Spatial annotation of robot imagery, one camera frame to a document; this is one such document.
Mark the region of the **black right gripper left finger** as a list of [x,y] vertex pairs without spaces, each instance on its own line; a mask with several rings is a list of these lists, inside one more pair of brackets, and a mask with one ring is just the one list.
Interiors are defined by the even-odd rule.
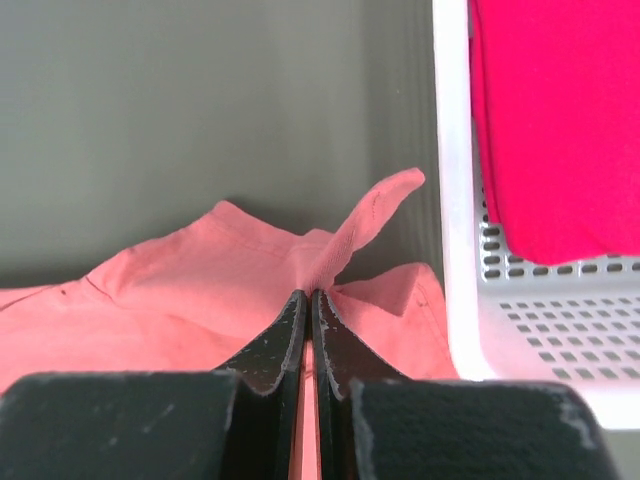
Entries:
[[306,296],[211,371],[39,373],[1,399],[5,479],[285,479]]

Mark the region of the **salmon pink t shirt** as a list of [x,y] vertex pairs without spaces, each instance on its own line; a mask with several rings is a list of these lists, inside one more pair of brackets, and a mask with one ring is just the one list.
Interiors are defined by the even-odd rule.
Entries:
[[336,283],[424,181],[397,173],[374,186],[341,227],[296,235],[229,202],[168,236],[128,248],[80,279],[1,293],[1,399],[39,373],[200,372],[229,360],[267,329],[291,294],[306,296],[295,442],[285,479],[320,471],[313,294],[412,379],[453,379],[441,286],[421,263]]

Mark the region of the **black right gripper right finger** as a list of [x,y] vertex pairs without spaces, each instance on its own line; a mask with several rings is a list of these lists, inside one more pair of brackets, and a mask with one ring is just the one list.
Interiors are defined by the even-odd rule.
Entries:
[[591,410],[550,382],[417,381],[311,300],[324,479],[616,479]]

